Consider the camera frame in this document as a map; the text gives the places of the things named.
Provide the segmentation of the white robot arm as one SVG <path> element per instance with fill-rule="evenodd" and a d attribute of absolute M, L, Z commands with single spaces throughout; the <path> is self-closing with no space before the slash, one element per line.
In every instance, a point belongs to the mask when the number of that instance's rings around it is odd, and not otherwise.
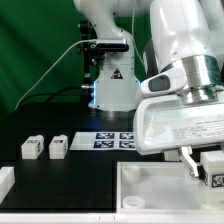
<path fill-rule="evenodd" d="M 73 0 L 93 26 L 102 56 L 90 108 L 133 114 L 142 155 L 175 150 L 191 176 L 195 148 L 224 143 L 224 10 L 220 0 Z M 144 51 L 147 77 L 134 74 L 134 37 L 115 17 L 147 14 L 152 38 Z"/>

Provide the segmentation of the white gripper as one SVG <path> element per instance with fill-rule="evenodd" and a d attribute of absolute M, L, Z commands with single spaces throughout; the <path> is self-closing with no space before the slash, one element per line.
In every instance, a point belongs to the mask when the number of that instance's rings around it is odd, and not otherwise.
<path fill-rule="evenodd" d="M 133 131 L 141 155 L 179 148 L 190 176 L 203 179 L 203 166 L 192 159 L 192 148 L 224 142 L 224 103 L 183 106 L 179 98 L 148 98 L 137 108 Z"/>

